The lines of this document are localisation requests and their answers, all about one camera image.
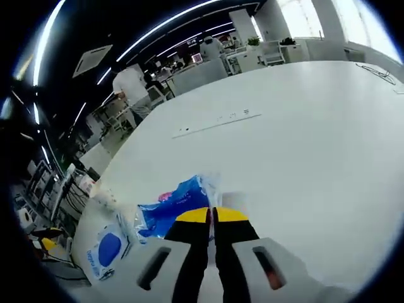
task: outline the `window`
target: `window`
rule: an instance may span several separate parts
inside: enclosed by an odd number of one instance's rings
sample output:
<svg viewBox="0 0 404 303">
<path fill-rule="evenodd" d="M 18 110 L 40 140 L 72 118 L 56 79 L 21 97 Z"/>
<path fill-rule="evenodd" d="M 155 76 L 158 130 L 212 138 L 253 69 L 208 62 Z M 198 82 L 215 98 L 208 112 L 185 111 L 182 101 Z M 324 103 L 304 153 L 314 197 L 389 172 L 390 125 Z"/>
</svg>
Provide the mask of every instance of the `window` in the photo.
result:
<svg viewBox="0 0 404 303">
<path fill-rule="evenodd" d="M 311 0 L 277 1 L 292 38 L 324 37 L 323 28 Z"/>
<path fill-rule="evenodd" d="M 348 41 L 372 47 L 402 63 L 383 22 L 361 0 L 332 0 Z"/>
</svg>

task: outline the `black ceiling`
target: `black ceiling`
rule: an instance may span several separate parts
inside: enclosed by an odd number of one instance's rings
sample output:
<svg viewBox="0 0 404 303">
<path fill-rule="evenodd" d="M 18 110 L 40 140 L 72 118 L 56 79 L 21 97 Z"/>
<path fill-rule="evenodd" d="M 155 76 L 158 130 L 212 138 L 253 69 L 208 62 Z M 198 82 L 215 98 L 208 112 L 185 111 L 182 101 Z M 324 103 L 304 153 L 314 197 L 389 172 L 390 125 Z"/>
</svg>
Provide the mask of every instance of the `black ceiling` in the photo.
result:
<svg viewBox="0 0 404 303">
<path fill-rule="evenodd" d="M 146 60 L 174 44 L 211 27 L 230 22 L 229 11 L 246 8 L 250 15 L 265 0 L 221 0 L 198 8 L 159 29 L 153 35 L 137 45 L 122 61 L 127 63 L 140 50 L 165 35 L 141 51 L 130 64 L 139 63 L 142 67 Z M 58 1 L 36 1 L 29 9 L 30 18 L 20 23 L 23 40 L 18 41 L 14 51 L 19 55 L 19 64 L 34 53 L 35 44 L 42 33 L 47 16 Z M 41 89 L 40 106 L 48 119 L 57 114 L 52 126 L 60 131 L 72 125 L 84 102 L 86 113 L 98 107 L 112 91 L 112 76 L 109 75 L 97 85 L 112 61 L 115 61 L 128 47 L 150 29 L 167 18 L 206 0 L 176 1 L 131 1 L 131 0 L 66 0 L 52 27 L 49 41 L 41 64 L 39 86 Z M 217 10 L 183 27 L 169 31 Z M 218 28 L 211 33 L 231 29 L 232 25 Z M 72 75 L 81 55 L 97 47 L 112 44 L 110 52 L 102 62 L 90 71 L 72 79 Z M 32 84 L 33 64 L 27 70 L 25 81 Z"/>
</svg>

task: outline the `white table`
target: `white table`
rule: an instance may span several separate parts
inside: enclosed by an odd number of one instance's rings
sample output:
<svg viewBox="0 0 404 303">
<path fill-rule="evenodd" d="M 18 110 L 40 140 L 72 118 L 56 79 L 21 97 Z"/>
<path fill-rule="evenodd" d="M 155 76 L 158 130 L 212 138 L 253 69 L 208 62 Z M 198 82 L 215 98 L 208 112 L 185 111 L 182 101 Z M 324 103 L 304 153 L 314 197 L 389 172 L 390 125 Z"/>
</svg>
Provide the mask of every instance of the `white table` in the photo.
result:
<svg viewBox="0 0 404 303">
<path fill-rule="evenodd" d="M 390 252 L 404 214 L 404 96 L 394 87 L 352 62 L 225 78 L 151 112 L 102 187 L 134 211 L 195 173 L 219 172 L 223 203 L 241 208 L 260 237 L 285 246 L 323 283 L 358 291 Z M 245 108 L 262 115 L 172 139 L 196 119 Z M 109 220 L 88 207 L 73 255 L 85 260 Z M 217 285 L 203 285 L 201 296 Z"/>
</svg>

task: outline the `white tabletop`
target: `white tabletop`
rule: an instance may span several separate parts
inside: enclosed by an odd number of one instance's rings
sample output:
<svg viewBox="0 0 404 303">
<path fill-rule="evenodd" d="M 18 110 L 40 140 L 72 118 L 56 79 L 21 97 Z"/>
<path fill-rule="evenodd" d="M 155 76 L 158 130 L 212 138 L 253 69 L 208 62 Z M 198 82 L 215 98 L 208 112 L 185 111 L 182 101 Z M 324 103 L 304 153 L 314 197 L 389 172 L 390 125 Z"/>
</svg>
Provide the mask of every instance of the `white tabletop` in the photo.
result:
<svg viewBox="0 0 404 303">
<path fill-rule="evenodd" d="M 219 172 L 223 203 L 243 210 L 260 237 L 285 246 L 323 283 L 359 290 L 390 252 L 404 214 L 404 96 L 394 87 L 352 62 L 330 61 L 210 83 L 151 112 L 112 159 L 102 188 L 134 211 L 194 174 Z M 246 108 L 262 115 L 172 138 Z M 77 258 L 108 220 L 85 210 Z"/>
</svg>

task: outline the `blue plastic bag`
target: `blue plastic bag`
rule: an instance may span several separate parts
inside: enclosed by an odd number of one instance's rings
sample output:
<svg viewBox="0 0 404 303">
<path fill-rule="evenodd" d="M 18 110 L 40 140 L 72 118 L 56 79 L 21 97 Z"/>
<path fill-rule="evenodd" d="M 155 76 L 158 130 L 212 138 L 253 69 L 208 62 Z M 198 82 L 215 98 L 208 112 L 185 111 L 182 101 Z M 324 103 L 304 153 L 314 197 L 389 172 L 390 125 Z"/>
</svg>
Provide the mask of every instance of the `blue plastic bag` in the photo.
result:
<svg viewBox="0 0 404 303">
<path fill-rule="evenodd" d="M 202 175 L 195 175 L 180 183 L 171 195 L 166 195 L 164 201 L 152 205 L 138 205 L 143 215 L 143 225 L 136 228 L 141 242 L 144 242 L 142 237 L 165 237 L 175 219 L 182 213 L 210 207 L 212 203 L 209 193 L 214 189 L 214 185 L 207 182 L 207 179 Z"/>
</svg>

